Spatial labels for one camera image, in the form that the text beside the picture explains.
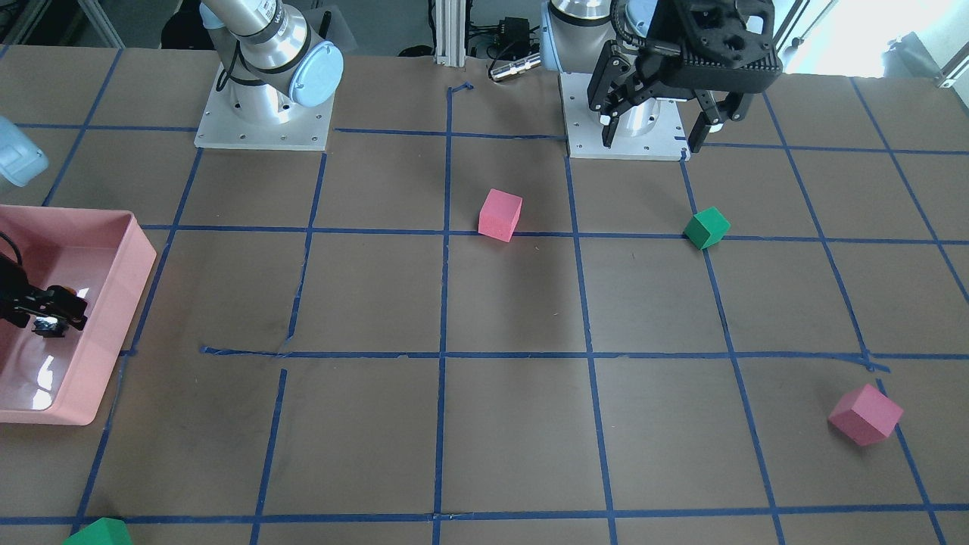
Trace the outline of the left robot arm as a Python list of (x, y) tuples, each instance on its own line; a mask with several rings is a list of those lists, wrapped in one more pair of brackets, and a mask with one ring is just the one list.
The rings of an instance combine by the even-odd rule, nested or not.
[(686, 161), (782, 75), (771, 1), (547, 1), (570, 155)]

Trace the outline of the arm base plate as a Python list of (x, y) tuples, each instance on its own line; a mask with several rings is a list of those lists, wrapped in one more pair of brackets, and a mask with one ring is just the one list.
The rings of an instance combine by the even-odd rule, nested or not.
[(685, 161), (691, 157), (683, 129), (681, 99), (650, 99), (620, 117), (615, 138), (608, 148), (602, 131), (608, 125), (587, 104), (589, 73), (560, 73), (571, 158), (604, 160)]
[(304, 107), (267, 84), (212, 84), (194, 145), (224, 151), (325, 151), (335, 96)]

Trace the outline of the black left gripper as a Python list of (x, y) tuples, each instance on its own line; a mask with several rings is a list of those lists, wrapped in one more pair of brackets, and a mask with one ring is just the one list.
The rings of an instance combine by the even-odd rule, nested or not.
[[(611, 148), (624, 114), (659, 97), (662, 86), (693, 90), (700, 114), (687, 139), (699, 153), (714, 127), (741, 121), (784, 72), (773, 39), (771, 1), (623, 1), (621, 41), (637, 49), (630, 61), (605, 42), (587, 87), (589, 110)], [(712, 91), (726, 91), (716, 101)]]

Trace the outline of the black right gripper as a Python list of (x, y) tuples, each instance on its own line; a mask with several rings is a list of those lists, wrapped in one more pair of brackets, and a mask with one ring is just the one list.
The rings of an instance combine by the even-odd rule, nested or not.
[[(1, 254), (1, 317), (15, 327), (26, 328), (30, 315), (34, 316), (32, 332), (66, 332), (68, 328), (82, 331), (87, 323), (87, 300), (73, 289), (49, 286), (31, 294), (29, 282), (19, 263)], [(22, 300), (22, 310), (18, 307)]]

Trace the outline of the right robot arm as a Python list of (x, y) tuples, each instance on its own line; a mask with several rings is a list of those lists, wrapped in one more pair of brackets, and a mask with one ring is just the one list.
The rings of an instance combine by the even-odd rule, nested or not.
[[(343, 54), (297, 8), (283, 1), (201, 1), (201, 24), (220, 55), (194, 138), (224, 151), (324, 151)], [(22, 187), (48, 158), (2, 117), (2, 180)], [(41, 337), (82, 331), (88, 304), (70, 289), (29, 282), (20, 254), (2, 253), (2, 320)]]

